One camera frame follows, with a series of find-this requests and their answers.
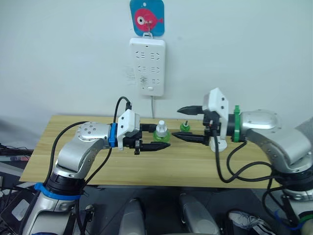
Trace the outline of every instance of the sneaker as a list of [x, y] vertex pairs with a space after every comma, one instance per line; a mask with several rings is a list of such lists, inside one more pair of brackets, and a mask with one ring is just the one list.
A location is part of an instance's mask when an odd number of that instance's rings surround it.
[[252, 227], [258, 224], [263, 224], [268, 227], [264, 220], [243, 211], [230, 211], [228, 213], [228, 218], [233, 221], [234, 225], [246, 230], [250, 230]]

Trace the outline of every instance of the power strip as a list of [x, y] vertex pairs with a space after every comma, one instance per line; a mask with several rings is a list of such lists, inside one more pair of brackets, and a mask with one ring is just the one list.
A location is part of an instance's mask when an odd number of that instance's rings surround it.
[[162, 96], [165, 76], [165, 42], [161, 39], [131, 38], [131, 56], [139, 92]]

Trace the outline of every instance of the wooden table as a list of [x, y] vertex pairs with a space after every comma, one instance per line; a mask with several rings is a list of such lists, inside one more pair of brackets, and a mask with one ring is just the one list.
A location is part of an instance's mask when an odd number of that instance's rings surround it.
[[[50, 158], [51, 147], [56, 136], [68, 125], [78, 121], [97, 121], [111, 123], [111, 117], [83, 117], [83, 116], [53, 116], [46, 127], [37, 147], [30, 158], [21, 181], [43, 182]], [[141, 123], [157, 123], [158, 119], [142, 118]], [[165, 119], [171, 132], [179, 131], [183, 120]], [[203, 134], [202, 121], [190, 120], [191, 131]], [[77, 127], [67, 131], [59, 140], [55, 160], [63, 145], [70, 141]], [[152, 133], [143, 134], [143, 142], [153, 141]], [[230, 184], [220, 181], [215, 163], [214, 152], [208, 146], [200, 143], [188, 143], [171, 136], [171, 146], [157, 152], [141, 152], [134, 155], [133, 149], [124, 148], [119, 151], [114, 148], [107, 164], [90, 181], [93, 185], [127, 185], [127, 186], [181, 186], [181, 187], [215, 187], [215, 188], [266, 188], [267, 181], [243, 182], [235, 180]], [[226, 157], [238, 146], [227, 139], [228, 147], [220, 153], [221, 166], [224, 177], [230, 177], [226, 168]], [[101, 164], [106, 157], [107, 150], [101, 150], [92, 165], [89, 175]], [[231, 167], [238, 170], [247, 163], [254, 161], [268, 161], [261, 149], [248, 143], [242, 150], [232, 157]], [[269, 175], [267, 166], [254, 166], [244, 173], [243, 177], [256, 178]]]

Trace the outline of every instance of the white cap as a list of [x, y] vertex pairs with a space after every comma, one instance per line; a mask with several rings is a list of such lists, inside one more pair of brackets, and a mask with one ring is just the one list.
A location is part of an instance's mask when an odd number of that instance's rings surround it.
[[160, 137], [165, 137], [167, 135], [167, 126], [165, 125], [165, 121], [160, 120], [158, 125], [156, 126], [156, 134]]

